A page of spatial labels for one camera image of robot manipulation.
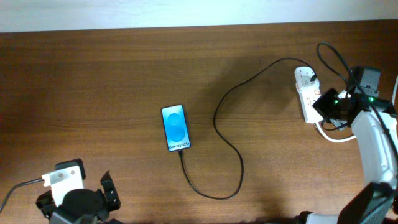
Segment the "blue Galaxy smartphone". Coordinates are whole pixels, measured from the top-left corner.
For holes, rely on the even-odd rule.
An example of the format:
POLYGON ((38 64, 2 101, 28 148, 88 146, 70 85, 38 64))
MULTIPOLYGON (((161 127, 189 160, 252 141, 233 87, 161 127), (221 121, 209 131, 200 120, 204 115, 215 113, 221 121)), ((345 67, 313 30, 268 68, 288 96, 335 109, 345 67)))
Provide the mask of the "blue Galaxy smartphone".
POLYGON ((167 149, 170 152, 187 149, 191 146, 190 137, 182 105, 161 109, 167 149))

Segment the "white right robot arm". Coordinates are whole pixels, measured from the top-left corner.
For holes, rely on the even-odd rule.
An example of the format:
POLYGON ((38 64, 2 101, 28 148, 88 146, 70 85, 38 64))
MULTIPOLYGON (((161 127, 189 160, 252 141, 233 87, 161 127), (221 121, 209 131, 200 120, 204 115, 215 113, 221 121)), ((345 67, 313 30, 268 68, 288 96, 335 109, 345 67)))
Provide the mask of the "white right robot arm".
POLYGON ((310 67, 294 71, 306 123, 320 133, 324 122, 351 128, 358 142, 365 188, 337 215, 302 212, 297 223, 387 223, 397 210, 397 113, 391 101, 378 97, 380 70, 354 67, 345 91, 320 93, 320 82, 310 67))

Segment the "white power strip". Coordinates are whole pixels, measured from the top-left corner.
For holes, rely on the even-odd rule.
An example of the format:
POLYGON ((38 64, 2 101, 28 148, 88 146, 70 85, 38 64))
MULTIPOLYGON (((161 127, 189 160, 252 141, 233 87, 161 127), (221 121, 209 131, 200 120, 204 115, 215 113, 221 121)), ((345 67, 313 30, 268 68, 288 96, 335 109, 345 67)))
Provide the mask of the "white power strip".
MULTIPOLYGON (((310 77, 311 81, 318 79, 315 72, 310 67, 297 67, 294 71, 295 79, 299 77, 310 77)), ((321 97, 321 92, 315 90, 313 92, 306 92, 304 94, 298 93, 302 105, 304 120, 306 123, 319 123, 323 118, 314 109, 313 104, 321 97)))

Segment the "white charger plug adapter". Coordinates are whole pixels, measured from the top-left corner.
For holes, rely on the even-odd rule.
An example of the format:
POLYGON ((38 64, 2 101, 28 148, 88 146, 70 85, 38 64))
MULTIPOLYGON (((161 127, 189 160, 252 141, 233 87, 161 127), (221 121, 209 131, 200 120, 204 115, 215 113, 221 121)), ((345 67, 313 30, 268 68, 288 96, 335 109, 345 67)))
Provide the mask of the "white charger plug adapter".
POLYGON ((299 77, 296 80, 296 89, 298 93, 304 94, 306 92, 313 92, 315 90, 319 90, 320 88, 320 83, 318 79, 315 79, 314 81, 310 80, 310 77, 299 77))

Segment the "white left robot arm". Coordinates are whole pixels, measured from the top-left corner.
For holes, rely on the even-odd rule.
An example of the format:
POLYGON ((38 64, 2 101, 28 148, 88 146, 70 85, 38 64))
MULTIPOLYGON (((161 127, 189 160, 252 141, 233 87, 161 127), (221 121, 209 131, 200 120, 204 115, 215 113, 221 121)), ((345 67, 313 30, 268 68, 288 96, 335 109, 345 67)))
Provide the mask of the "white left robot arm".
POLYGON ((121 207, 121 202, 109 172, 102 176, 102 189, 71 190, 57 206, 52 198, 52 192, 47 191, 36 200, 37 208, 43 216, 54 224, 123 224, 109 215, 121 207))

